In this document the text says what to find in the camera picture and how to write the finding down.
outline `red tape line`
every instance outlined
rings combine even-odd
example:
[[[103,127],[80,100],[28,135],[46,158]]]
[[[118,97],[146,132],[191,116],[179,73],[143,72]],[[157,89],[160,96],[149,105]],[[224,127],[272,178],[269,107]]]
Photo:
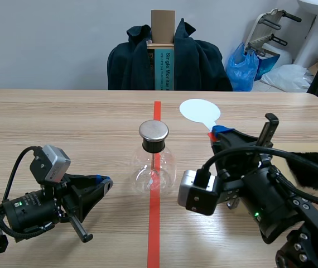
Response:
[[[161,102],[154,102],[154,120],[161,120]],[[154,155],[154,167],[160,174],[160,154]],[[160,176],[152,174],[149,201],[147,268],[160,267]]]

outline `blue tape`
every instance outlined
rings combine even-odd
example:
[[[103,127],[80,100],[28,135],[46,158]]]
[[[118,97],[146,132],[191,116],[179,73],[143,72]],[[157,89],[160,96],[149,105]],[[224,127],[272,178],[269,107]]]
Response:
[[[231,130],[234,130],[234,128],[227,128],[224,126],[214,126],[213,127],[213,134],[214,134],[215,138],[217,138],[219,136],[219,133],[225,133],[225,132],[229,132]]]
[[[110,179],[108,176],[101,176],[101,175],[96,175],[96,185],[100,184],[106,179]]]

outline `glass bottle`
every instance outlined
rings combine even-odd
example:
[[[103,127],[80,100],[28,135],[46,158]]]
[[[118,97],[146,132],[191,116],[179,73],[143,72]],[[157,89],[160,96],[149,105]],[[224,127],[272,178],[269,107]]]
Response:
[[[139,127],[139,134],[143,143],[134,152],[131,161],[133,187],[145,195],[149,195],[151,189],[165,194],[176,179],[175,158],[165,146],[168,126],[158,120],[145,121]]]

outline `metal bottle cap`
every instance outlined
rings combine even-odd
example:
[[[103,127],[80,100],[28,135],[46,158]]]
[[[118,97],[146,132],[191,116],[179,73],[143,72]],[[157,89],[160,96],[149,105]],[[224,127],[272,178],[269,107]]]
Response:
[[[166,124],[158,120],[145,121],[139,127],[143,138],[143,148],[151,154],[161,152],[165,148],[165,138],[169,134]]]
[[[158,120],[145,121],[139,127],[139,134],[149,142],[163,141],[169,134],[168,126]]]

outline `blue plastic bag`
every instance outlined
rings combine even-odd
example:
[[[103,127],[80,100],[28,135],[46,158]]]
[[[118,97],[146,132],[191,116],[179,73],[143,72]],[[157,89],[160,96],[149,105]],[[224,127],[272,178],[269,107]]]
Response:
[[[258,58],[254,52],[244,54],[241,43],[228,60],[226,73],[231,81],[233,91],[251,91],[258,70]]]

